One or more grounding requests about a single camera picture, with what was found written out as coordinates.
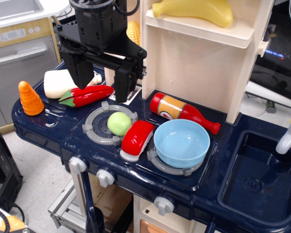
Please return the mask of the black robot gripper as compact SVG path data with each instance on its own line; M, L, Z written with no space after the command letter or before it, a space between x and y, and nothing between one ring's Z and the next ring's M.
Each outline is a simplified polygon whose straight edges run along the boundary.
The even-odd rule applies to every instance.
M69 4L77 23L56 25L54 32L74 84L84 89L94 77L94 64L112 69L116 102L126 102L146 71L146 51L126 33L128 17L138 11L140 2L132 10L125 0L71 0Z

